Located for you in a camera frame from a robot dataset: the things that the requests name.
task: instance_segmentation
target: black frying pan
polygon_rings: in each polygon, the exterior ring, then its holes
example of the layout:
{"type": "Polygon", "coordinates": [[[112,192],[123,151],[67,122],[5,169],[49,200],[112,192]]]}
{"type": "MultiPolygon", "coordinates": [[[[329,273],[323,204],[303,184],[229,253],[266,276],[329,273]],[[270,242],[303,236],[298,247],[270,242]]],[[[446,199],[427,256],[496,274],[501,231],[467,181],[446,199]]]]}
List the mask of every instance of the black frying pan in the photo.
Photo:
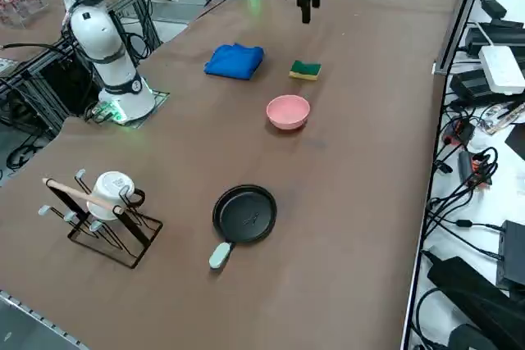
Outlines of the black frying pan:
{"type": "Polygon", "coordinates": [[[213,225],[225,242],[210,257],[210,267],[217,270],[237,243],[263,239],[276,223],[275,198],[266,189],[242,184],[222,194],[213,208],[213,225]]]}

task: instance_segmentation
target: yellow sponge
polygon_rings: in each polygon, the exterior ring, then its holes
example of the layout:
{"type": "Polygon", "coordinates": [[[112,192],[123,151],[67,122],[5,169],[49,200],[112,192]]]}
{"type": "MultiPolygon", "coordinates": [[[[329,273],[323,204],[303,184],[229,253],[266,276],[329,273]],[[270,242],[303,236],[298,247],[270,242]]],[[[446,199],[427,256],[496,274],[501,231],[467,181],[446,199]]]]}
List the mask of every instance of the yellow sponge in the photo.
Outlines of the yellow sponge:
{"type": "Polygon", "coordinates": [[[295,61],[292,66],[289,76],[292,78],[299,78],[300,80],[317,81],[321,65],[317,63],[307,64],[301,61],[295,61]]]}

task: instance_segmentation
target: blue cloth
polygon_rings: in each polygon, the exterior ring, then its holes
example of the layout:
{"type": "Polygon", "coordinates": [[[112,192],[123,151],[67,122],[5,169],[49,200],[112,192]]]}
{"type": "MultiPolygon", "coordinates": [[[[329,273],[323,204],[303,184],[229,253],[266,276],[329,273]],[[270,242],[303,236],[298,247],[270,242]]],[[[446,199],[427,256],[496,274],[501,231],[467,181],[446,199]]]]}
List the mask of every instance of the blue cloth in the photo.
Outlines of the blue cloth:
{"type": "Polygon", "coordinates": [[[212,59],[204,66],[206,74],[249,80],[263,61],[264,51],[260,47],[243,47],[240,44],[221,45],[212,59]]]}

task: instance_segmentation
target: pan handle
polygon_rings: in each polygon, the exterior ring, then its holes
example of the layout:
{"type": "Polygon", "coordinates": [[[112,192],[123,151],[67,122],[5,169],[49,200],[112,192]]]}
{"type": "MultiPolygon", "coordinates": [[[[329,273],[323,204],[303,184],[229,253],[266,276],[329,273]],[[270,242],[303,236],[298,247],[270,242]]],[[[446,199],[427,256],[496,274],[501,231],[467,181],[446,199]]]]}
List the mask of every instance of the pan handle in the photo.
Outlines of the pan handle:
{"type": "Polygon", "coordinates": [[[215,248],[213,254],[210,256],[210,268],[213,270],[218,270],[224,264],[224,261],[230,256],[231,249],[233,248],[233,243],[223,242],[215,248]]]}

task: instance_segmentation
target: white mug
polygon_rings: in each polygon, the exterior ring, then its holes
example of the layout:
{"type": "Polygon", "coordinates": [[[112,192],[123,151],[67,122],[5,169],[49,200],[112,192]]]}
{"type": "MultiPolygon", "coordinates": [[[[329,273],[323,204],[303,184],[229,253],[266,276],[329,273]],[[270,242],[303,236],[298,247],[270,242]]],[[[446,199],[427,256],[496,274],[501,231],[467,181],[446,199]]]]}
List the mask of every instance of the white mug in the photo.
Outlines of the white mug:
{"type": "MultiPolygon", "coordinates": [[[[134,203],[134,206],[139,206],[144,202],[144,193],[135,189],[135,184],[128,175],[118,171],[109,171],[100,175],[91,195],[102,198],[113,206],[118,205],[126,208],[126,204],[121,199],[121,191],[128,198],[136,193],[142,198],[142,201],[134,203]]],[[[99,220],[110,221],[116,219],[112,211],[99,207],[92,202],[87,202],[87,206],[89,212],[99,220]]]]}

